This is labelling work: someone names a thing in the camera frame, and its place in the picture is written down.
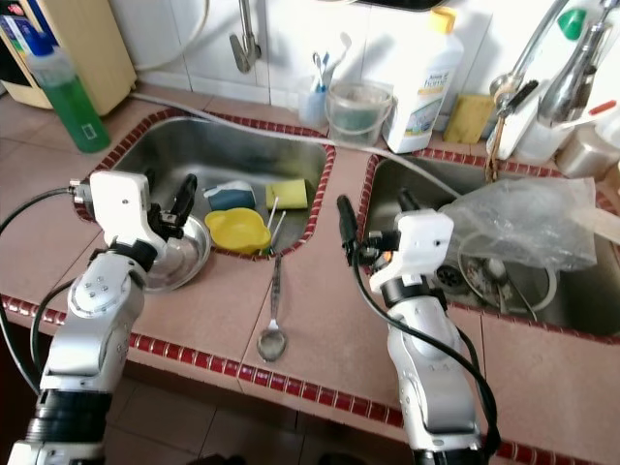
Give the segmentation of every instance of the floor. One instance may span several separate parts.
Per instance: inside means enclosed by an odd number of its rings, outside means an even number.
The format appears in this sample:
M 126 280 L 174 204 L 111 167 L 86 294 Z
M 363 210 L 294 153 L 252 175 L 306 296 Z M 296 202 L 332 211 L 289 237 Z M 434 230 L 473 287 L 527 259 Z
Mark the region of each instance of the floor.
M 400 443 L 299 414 L 240 394 L 215 391 L 213 403 L 123 378 L 108 413 L 108 465 L 185 464 L 220 453 L 248 465 L 315 465 L 346 452 L 368 465 L 409 464 Z

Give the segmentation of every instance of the yellow bowl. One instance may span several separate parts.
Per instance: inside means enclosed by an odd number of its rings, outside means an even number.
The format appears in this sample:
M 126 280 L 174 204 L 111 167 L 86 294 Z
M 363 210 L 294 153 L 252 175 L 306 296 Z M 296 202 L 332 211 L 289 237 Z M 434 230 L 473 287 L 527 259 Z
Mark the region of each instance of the yellow bowl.
M 271 243 L 271 232 L 263 218 L 250 208 L 212 211 L 204 217 L 213 242 L 223 249 L 253 254 Z

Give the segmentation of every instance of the chrome faucet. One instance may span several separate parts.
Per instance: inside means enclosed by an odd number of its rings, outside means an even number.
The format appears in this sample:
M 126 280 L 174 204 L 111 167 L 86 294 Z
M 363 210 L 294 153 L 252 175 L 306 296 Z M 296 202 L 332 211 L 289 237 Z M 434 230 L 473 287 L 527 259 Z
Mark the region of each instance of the chrome faucet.
M 235 34 L 230 35 L 230 40 L 236 67 L 245 75 L 250 72 L 256 60 L 261 58 L 261 48 L 256 43 L 256 39 L 252 33 L 249 1 L 239 0 L 239 9 L 241 11 L 241 28 L 243 31 L 241 40 L 243 41 L 243 45 Z
M 528 67 L 536 56 L 547 32 L 562 12 L 568 0 L 555 0 L 542 18 L 541 23 L 521 52 L 511 72 L 496 77 L 490 85 L 498 114 L 508 116 L 509 102 L 523 82 Z M 558 77 L 550 84 L 539 103 L 538 118 L 542 124 L 556 124 L 577 119 L 590 97 L 592 80 L 604 41 L 605 20 L 620 0 L 601 0 L 604 9 L 601 18 L 588 27 L 579 41 L 573 56 Z

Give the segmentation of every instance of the double sink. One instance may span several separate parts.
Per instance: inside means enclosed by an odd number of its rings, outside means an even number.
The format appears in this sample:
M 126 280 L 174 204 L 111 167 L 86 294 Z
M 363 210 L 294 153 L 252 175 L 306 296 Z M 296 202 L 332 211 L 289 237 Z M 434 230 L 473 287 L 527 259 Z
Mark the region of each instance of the double sink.
M 484 186 L 481 168 L 413 157 L 411 161 L 462 194 Z M 195 174 L 199 186 L 192 214 L 199 219 L 210 211 L 203 196 L 204 190 L 231 180 L 246 181 L 254 190 L 257 211 L 266 222 L 266 184 L 305 179 L 308 205 L 311 205 L 325 165 L 326 150 L 321 145 L 241 133 L 183 116 L 156 123 L 113 169 L 146 174 L 151 199 L 163 208 L 171 206 L 184 177 Z M 520 177 L 515 173 L 503 176 Z M 383 161 L 375 171 L 366 233 L 393 227 L 394 217 L 400 212 L 397 195 L 401 187 L 408 188 L 423 207 L 438 209 L 453 200 L 451 195 L 415 172 L 392 161 Z M 289 210 L 277 250 L 284 250 L 303 238 L 309 218 L 309 207 Z M 557 273 L 557 292 L 553 300 L 537 312 L 539 321 L 595 335 L 620 333 L 620 310 L 617 307 L 620 302 L 620 266 L 609 242 L 596 237 L 596 252 L 596 266 Z M 456 263 L 445 265 L 443 274 L 434 276 L 432 283 L 444 289 L 450 301 L 484 308 L 485 304 L 462 285 Z M 548 284 L 546 273 L 519 265 L 510 265 L 509 272 L 529 301 L 542 299 Z

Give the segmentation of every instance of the tiled countertop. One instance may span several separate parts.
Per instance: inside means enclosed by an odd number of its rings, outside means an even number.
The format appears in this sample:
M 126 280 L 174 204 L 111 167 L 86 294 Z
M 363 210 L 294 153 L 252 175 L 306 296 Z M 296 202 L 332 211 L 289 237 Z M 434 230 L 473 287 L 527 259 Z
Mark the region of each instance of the tiled countertop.
M 152 87 L 141 90 L 197 109 L 297 125 L 291 113 L 279 108 Z M 112 146 L 159 109 L 132 100 L 122 104 L 106 118 Z M 480 152 L 477 146 L 436 138 L 432 144 L 440 150 Z M 85 176 L 105 155 L 79 154 L 50 111 L 1 98 L 0 218 L 46 189 Z M 357 210 L 368 158 L 337 149 L 314 235 L 283 261 L 279 320 L 289 347 L 281 359 L 266 364 L 256 351 L 258 331 L 268 321 L 272 262 L 216 253 L 185 287 L 147 298 L 134 327 L 140 337 L 133 341 L 130 359 L 404 440 L 388 330 L 358 296 L 340 248 L 335 200 L 347 194 Z M 80 221 L 67 199 L 43 202 L 2 236 L 0 292 L 39 302 L 57 283 L 82 273 L 92 250 L 101 246 L 99 228 Z M 51 308 L 65 311 L 66 304 L 58 298 Z M 539 449 L 506 444 L 503 455 L 525 463 L 546 463 L 547 458 L 571 463 L 541 451 L 552 450 L 617 463 L 619 345 L 472 310 L 451 308 L 450 316 L 477 346 L 498 400 L 504 439 Z M 10 318 L 22 325 L 31 322 L 15 312 Z M 46 332 L 55 328 L 51 323 L 42 327 Z

